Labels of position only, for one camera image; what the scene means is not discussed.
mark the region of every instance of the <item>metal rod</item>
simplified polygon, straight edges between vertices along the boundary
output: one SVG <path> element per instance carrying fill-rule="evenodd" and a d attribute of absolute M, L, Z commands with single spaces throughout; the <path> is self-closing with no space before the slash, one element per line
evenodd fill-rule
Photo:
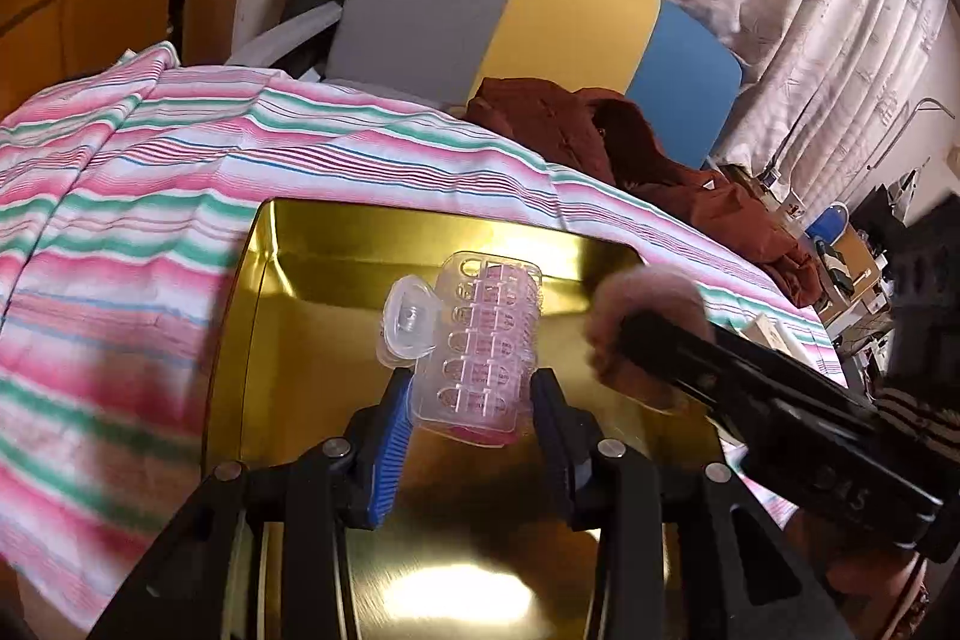
<path fill-rule="evenodd" d="M 909 106 L 910 106 L 910 102 L 907 102 L 906 104 L 904 104 L 904 110 Z M 851 185 L 848 185 L 844 189 L 843 197 L 841 201 L 846 201 L 850 196 L 856 193 L 856 189 L 859 188 L 863 180 L 866 179 L 868 175 L 870 175 L 870 172 L 875 170 L 877 167 L 880 166 L 880 164 L 883 163 L 887 155 L 890 154 L 890 151 L 896 147 L 896 143 L 899 142 L 899 138 L 901 138 L 901 136 L 904 135 L 904 131 L 906 131 L 906 129 L 909 127 L 910 121 L 914 119 L 914 116 L 918 112 L 929 112 L 934 109 L 939 109 L 939 110 L 942 110 L 943 112 L 946 112 L 952 119 L 954 119 L 954 121 L 955 119 L 957 119 L 957 115 L 954 115 L 949 109 L 947 109 L 947 107 L 944 107 L 944 105 L 941 102 L 939 102 L 939 100 L 936 100 L 936 98 L 930 97 L 930 95 L 928 95 L 927 97 L 921 98 L 917 102 L 917 105 L 913 108 L 913 112 L 911 112 L 910 115 L 907 116 L 907 119 L 906 121 L 904 121 L 904 124 L 902 124 L 899 131 L 896 132 L 896 137 L 894 137 L 894 140 L 890 143 L 890 145 L 887 145 L 887 148 L 883 151 L 883 155 L 880 156 L 880 160 L 877 160 L 875 164 L 868 164 L 866 167 L 864 167 L 864 170 L 863 172 L 861 172 L 861 175 L 854 178 L 853 183 L 851 183 Z M 904 110 L 901 110 L 899 114 L 896 116 L 898 119 L 900 115 L 904 114 Z M 895 128 L 896 128 L 896 119 L 894 120 L 894 122 L 890 124 L 890 128 L 887 129 L 887 132 L 883 135 L 883 138 L 880 140 L 880 143 L 874 149 L 874 152 L 877 152 L 877 150 L 879 150 L 883 146 L 883 143 L 886 142 L 887 137 L 889 137 L 893 133 Z"/>

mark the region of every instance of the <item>plastic lid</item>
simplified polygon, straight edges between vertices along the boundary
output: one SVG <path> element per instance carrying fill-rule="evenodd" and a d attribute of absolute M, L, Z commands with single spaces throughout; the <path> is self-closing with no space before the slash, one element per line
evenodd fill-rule
<path fill-rule="evenodd" d="M 402 360 L 416 360 L 433 350 L 441 309 L 443 302 L 421 278 L 410 274 L 397 280 L 383 306 L 387 350 Z"/>

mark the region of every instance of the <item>clamp jaw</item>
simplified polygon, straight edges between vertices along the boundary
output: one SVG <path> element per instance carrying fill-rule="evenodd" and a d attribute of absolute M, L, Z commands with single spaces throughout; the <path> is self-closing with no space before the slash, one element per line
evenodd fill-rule
<path fill-rule="evenodd" d="M 850 631 L 766 510 L 726 466 L 657 466 L 592 414 L 571 408 L 550 369 L 530 386 L 558 513 L 600 530 L 587 640 L 664 637 L 664 537 L 677 524 L 690 640 L 847 640 Z"/>

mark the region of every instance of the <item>yellow cushion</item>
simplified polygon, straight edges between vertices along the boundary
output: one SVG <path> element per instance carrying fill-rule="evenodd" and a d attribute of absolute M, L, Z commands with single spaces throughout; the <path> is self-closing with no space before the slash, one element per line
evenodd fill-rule
<path fill-rule="evenodd" d="M 507 0 L 471 95 L 484 77 L 625 92 L 658 15 L 659 0 Z"/>

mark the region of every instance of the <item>blue cushion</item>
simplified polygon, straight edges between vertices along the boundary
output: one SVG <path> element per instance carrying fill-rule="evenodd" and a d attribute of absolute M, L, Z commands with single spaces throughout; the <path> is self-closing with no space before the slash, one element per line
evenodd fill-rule
<path fill-rule="evenodd" d="M 640 107 L 670 158 L 699 169 L 742 78 L 740 63 L 707 28 L 664 0 L 627 98 Z"/>

